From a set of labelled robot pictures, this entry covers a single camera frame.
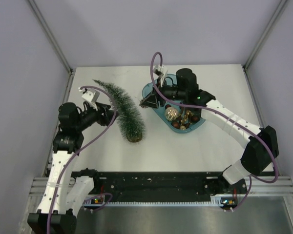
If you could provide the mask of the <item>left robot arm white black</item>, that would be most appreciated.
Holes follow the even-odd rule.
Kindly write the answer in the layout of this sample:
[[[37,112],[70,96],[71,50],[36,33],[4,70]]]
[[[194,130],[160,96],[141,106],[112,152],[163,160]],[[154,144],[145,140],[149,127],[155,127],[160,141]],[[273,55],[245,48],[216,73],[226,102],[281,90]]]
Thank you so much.
[[[89,193],[100,190],[99,179],[80,173],[69,188],[72,170],[82,150],[83,131],[97,123],[108,128],[117,117],[110,105],[88,102],[84,108],[67,102],[59,107],[58,132],[53,140],[52,166],[40,204],[30,213],[27,223],[36,234],[73,234],[77,216]]]

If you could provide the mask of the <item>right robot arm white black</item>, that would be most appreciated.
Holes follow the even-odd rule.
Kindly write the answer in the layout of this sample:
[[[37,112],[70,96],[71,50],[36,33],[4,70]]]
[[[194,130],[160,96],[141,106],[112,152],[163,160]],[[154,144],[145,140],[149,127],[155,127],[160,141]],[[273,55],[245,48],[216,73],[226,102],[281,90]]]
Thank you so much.
[[[152,108],[170,128],[178,133],[197,129],[209,121],[235,139],[244,152],[218,178],[218,187],[231,192],[246,176],[259,176],[279,155],[276,130],[252,124],[236,115],[215,96],[198,87],[196,75],[189,68],[168,74],[163,65],[151,68],[152,82],[142,91],[140,106]]]

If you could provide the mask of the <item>small green christmas tree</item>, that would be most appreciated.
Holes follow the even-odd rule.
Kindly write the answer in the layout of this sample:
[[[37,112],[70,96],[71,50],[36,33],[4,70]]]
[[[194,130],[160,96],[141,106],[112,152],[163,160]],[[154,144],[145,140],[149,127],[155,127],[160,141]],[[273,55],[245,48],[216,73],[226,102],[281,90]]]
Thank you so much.
[[[117,123],[122,137],[130,143],[142,141],[146,136],[145,122],[129,93],[111,82],[95,79],[94,82],[113,97],[118,111]]]

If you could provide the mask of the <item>large frosted pine cone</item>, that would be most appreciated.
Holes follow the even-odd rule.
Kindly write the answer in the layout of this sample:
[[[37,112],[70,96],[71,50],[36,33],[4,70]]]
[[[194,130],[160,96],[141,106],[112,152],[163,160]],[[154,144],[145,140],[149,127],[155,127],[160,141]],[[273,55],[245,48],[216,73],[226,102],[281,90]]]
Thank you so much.
[[[142,107],[142,108],[145,108],[145,106],[144,106],[144,100],[143,99],[140,100],[139,106]]]

